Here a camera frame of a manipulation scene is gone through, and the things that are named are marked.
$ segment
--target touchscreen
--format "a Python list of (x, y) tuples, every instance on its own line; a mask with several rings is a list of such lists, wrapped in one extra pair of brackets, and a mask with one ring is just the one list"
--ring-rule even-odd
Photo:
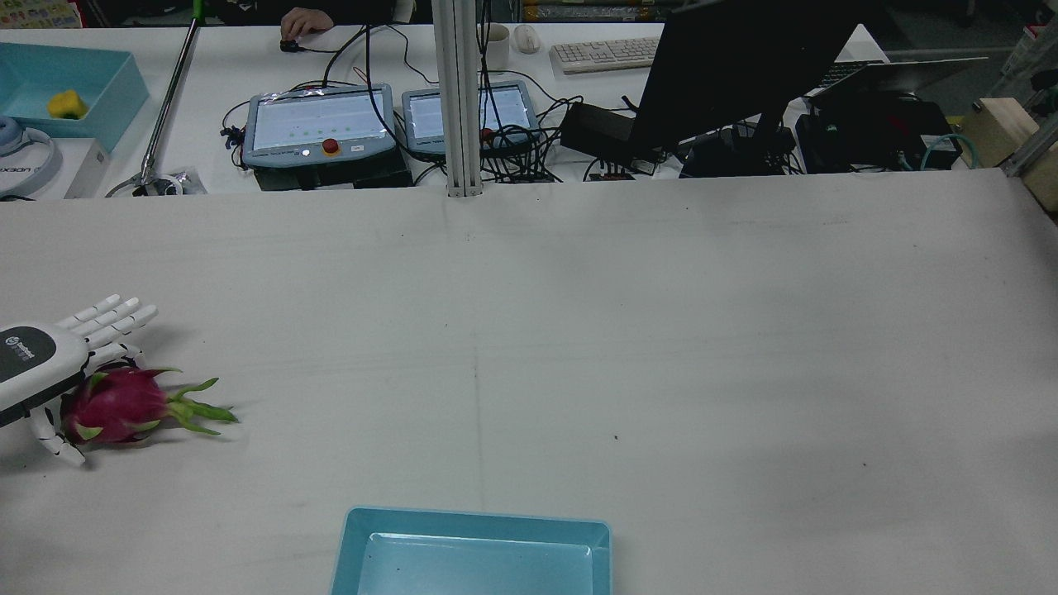
[[(529, 116), (526, 114), (525, 102), (522, 101), (522, 91), (517, 87), (507, 87), (492, 90), (492, 97), (495, 97), (495, 109), (489, 93), (481, 93), (481, 102), (478, 105), (484, 124), (482, 128), (498, 130), (501, 126), (522, 126), (529, 128)], [(440, 95), (420, 95), (411, 100), (409, 111), (412, 112), (412, 130), (416, 139), (428, 139), (444, 134), (444, 126), (441, 123), (441, 97)], [(499, 112), (499, 120), (496, 120), (496, 112)]]
[[(375, 102), (383, 109), (382, 92)], [(386, 130), (365, 92), (262, 102), (257, 106), (253, 150), (304, 145), (326, 139), (381, 139)]]

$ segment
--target computer mouse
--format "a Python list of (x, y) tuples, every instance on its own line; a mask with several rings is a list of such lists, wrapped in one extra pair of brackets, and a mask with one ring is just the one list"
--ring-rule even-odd
[(519, 24), (514, 28), (514, 47), (523, 54), (535, 54), (540, 51), (540, 35), (532, 25)]

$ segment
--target pink dragon fruit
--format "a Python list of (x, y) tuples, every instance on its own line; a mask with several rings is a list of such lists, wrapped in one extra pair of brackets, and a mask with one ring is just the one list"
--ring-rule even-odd
[(216, 378), (168, 395), (154, 382), (154, 377), (163, 372), (180, 371), (116, 367), (87, 378), (75, 392), (62, 397), (59, 416), (67, 439), (75, 445), (133, 443), (143, 439), (144, 433), (154, 429), (165, 417), (172, 417), (193, 432), (213, 435), (220, 432), (193, 423), (191, 417), (238, 421), (226, 409), (184, 396), (213, 386)]

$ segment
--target white mug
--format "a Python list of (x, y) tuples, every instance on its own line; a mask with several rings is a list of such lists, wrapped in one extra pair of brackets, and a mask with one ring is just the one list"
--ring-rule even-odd
[(478, 37), (489, 34), (489, 43), (486, 47), (485, 59), (489, 65), (489, 70), (504, 70), (507, 68), (507, 60), (511, 56), (511, 32), (507, 26), (499, 23), (489, 23), (477, 25)]

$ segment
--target wooden block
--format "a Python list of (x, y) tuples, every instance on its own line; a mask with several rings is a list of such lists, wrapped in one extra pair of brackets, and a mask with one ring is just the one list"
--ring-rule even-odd
[[(963, 119), (962, 134), (973, 141), (981, 167), (995, 167), (1040, 129), (1017, 100), (982, 98), (982, 110)], [(972, 159), (963, 147), (963, 159)], [(1021, 181), (1048, 213), (1058, 213), (1058, 145), (1021, 175)]]
[[(978, 148), (980, 166), (995, 167), (1017, 150), (1039, 126), (1017, 100), (986, 97), (980, 103), (981, 111), (971, 111), (963, 118), (962, 134), (973, 141)], [(963, 159), (970, 163), (969, 150), (963, 150)]]

